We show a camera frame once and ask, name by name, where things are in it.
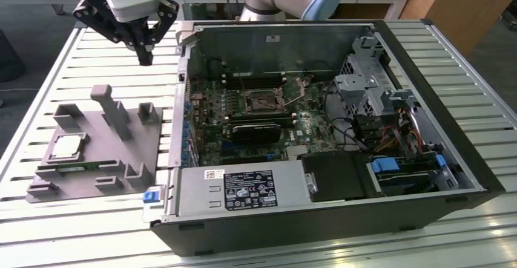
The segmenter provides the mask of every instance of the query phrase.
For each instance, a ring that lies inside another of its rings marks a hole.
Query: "gray plastic post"
[[[55,121],[57,122],[57,125],[59,127],[61,127],[63,130],[80,130],[76,118],[83,116],[84,115],[75,103],[71,103],[65,105],[59,105],[55,115],[52,117],[55,118]]]
[[[116,191],[121,189],[124,186],[120,182],[120,179],[116,176],[104,176],[95,178],[95,187],[101,192]]]
[[[159,123],[160,117],[152,103],[137,104],[137,117],[140,118],[143,125],[152,125]]]
[[[27,193],[33,197],[45,197],[59,193],[59,187],[52,182],[43,182],[36,185],[29,185]]]
[[[141,162],[137,171],[132,168],[129,164],[125,165],[124,178],[129,182],[131,186],[145,186],[149,185],[152,179],[151,173],[145,167],[145,164]]]
[[[105,119],[109,121],[109,124],[113,127],[120,140],[129,140],[132,136],[124,119],[128,117],[128,114],[125,113],[124,108],[117,108],[117,104],[111,98],[111,86],[93,85],[91,88],[89,97],[93,101],[99,102],[100,106],[103,107]]]

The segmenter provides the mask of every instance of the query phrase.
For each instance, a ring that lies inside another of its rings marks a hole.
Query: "gray plastic stand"
[[[153,185],[161,109],[141,103],[125,110],[111,86],[96,85],[91,98],[103,111],[59,105],[59,124],[28,187],[31,203],[144,192]]]

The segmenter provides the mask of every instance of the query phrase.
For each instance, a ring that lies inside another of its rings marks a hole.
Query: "green circuit board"
[[[227,90],[215,81],[199,82],[199,86],[192,84],[191,92],[199,99],[195,103],[199,165],[236,164],[240,161],[247,163],[254,159],[268,162],[288,160],[290,146],[304,146],[307,152],[332,151],[338,148],[332,129],[319,107],[323,83],[308,83],[304,79],[302,75],[288,76],[280,90]],[[300,82],[304,83],[303,95],[296,86]],[[286,106],[276,107],[278,101]],[[282,128],[275,143],[234,144],[226,118],[260,113],[287,113],[295,123],[292,127]]]

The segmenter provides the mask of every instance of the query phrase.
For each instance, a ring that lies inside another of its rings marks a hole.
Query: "open computer chassis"
[[[182,140],[149,196],[178,255],[419,229],[503,192],[383,21],[190,22],[178,37]]]

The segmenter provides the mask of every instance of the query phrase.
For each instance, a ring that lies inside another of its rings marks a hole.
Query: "black plastic cover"
[[[369,156],[361,152],[331,151],[299,156],[303,171],[311,174],[318,190],[310,195],[312,202],[359,200],[382,197],[375,191],[366,168]]]

